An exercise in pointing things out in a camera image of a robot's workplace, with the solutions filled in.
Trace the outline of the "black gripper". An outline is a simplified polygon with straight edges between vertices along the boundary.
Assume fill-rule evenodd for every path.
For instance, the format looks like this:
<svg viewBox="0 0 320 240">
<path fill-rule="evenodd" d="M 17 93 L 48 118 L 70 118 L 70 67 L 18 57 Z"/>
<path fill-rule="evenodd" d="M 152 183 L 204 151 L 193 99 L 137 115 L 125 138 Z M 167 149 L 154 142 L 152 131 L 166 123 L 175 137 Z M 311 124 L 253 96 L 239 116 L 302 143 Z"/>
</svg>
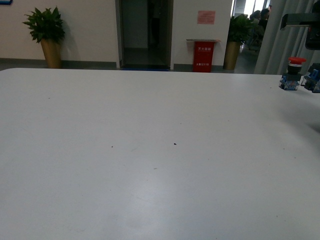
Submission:
<svg viewBox="0 0 320 240">
<path fill-rule="evenodd" d="M 285 14 L 281 19 L 280 30 L 286 27 L 308 27 L 305 47 L 308 50 L 320 49 L 320 1 L 316 1 L 310 13 Z"/>
</svg>

